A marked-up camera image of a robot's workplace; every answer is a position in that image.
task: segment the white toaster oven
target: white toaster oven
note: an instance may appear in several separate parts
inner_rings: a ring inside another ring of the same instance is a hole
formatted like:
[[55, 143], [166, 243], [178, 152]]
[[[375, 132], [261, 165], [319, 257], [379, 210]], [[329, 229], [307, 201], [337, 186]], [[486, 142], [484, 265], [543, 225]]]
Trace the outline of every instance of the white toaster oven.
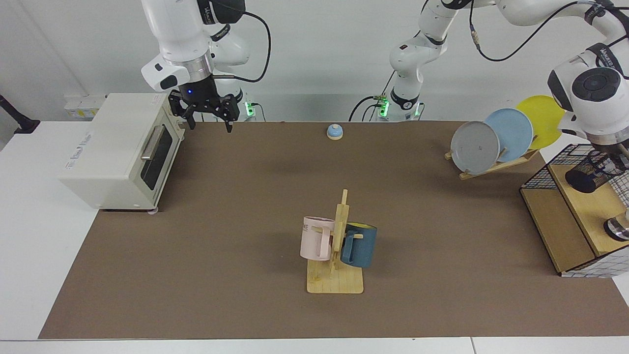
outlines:
[[184, 138], [167, 94], [112, 93], [59, 174], [96, 209], [157, 208]]

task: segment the wooden base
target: wooden base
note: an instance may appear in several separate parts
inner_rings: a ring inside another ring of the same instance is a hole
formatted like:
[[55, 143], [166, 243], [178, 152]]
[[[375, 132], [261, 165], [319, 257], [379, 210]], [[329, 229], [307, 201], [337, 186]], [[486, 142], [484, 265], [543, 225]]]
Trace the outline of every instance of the wooden base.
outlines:
[[362, 268], [348, 266], [338, 259], [308, 260], [307, 284], [311, 294], [362, 294], [364, 291]]
[[[465, 181], [465, 180], [469, 180], [469, 179], [474, 178], [474, 177], [482, 176], [484, 174], [497, 172], [497, 171], [500, 171], [500, 170], [505, 169], [505, 168], [509, 168], [509, 167], [512, 167], [512, 166], [517, 166], [519, 164], [527, 163], [528, 161], [531, 161], [531, 159], [533, 157], [535, 157], [535, 155], [537, 155], [538, 152], [540, 152], [540, 151], [539, 150], [529, 150], [526, 154], [522, 155], [522, 157], [520, 157], [517, 160], [513, 160], [513, 161], [510, 161], [508, 163], [496, 163], [492, 168], [488, 169], [487, 171], [485, 171], [484, 173], [481, 173], [481, 174], [469, 174], [467, 172], [463, 172], [463, 173], [461, 173], [459, 175], [459, 178], [462, 181]], [[446, 160], [451, 160], [452, 159], [452, 151], [448, 152], [444, 157], [445, 157]]]
[[626, 211], [626, 207], [618, 194], [609, 183], [590, 194], [576, 191], [565, 180], [565, 173], [573, 167], [552, 164], [548, 166], [548, 169], [589, 241], [594, 254], [603, 256], [625, 247], [627, 243], [612, 239], [603, 229], [605, 221]]
[[571, 270], [595, 258], [592, 247], [560, 191], [522, 189], [520, 193], [557, 273]]

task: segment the wire mesh basket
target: wire mesh basket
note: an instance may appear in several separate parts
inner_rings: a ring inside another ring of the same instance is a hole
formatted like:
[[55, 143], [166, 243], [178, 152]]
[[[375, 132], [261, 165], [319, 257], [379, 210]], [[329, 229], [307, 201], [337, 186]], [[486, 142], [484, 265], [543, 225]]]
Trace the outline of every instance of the wire mesh basket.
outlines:
[[577, 166], [566, 172], [565, 180], [580, 192], [592, 193], [625, 171], [627, 168], [620, 156], [592, 150]]

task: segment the brown table mat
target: brown table mat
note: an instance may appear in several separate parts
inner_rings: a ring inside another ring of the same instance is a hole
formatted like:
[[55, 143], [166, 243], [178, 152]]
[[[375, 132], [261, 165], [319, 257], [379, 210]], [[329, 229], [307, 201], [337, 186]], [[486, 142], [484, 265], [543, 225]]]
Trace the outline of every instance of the brown table mat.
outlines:
[[[40, 338], [629, 335], [610, 279], [558, 277], [518, 188], [460, 181], [457, 122], [220, 123], [186, 132], [160, 213], [100, 212]], [[362, 295], [306, 292], [304, 216], [379, 228]]]

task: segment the oven window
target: oven window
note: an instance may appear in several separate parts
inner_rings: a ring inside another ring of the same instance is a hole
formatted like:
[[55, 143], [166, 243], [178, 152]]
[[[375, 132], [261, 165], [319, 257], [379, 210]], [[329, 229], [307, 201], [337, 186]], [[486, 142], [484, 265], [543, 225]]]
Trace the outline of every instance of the oven window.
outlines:
[[166, 128], [164, 129], [162, 138], [159, 140], [155, 156], [152, 160], [144, 163], [144, 167], [142, 168], [142, 173], [140, 175], [144, 183], [146, 183], [151, 190], [155, 190], [155, 185], [157, 184], [159, 175], [162, 172], [162, 168], [166, 162], [166, 156], [168, 155], [171, 146], [172, 136], [170, 135], [168, 128]]

